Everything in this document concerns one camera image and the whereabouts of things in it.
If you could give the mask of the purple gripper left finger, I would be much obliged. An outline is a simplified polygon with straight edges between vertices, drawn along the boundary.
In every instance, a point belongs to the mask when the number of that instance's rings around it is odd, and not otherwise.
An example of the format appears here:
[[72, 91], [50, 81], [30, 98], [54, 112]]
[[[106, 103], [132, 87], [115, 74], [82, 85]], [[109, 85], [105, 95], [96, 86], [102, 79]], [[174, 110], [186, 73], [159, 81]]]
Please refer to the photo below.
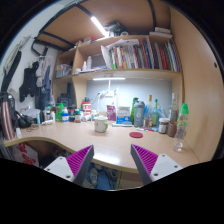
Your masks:
[[67, 158], [59, 156], [45, 171], [81, 186], [94, 156], [94, 146], [87, 146]]

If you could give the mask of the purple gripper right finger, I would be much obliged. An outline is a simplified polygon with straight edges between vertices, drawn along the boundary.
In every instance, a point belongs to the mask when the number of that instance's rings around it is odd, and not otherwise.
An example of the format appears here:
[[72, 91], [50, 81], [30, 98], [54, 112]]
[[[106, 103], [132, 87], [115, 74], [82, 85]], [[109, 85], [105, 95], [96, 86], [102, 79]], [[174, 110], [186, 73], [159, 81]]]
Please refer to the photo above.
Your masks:
[[144, 185], [182, 169], [182, 167], [166, 154], [155, 154], [141, 146], [132, 144], [131, 155]]

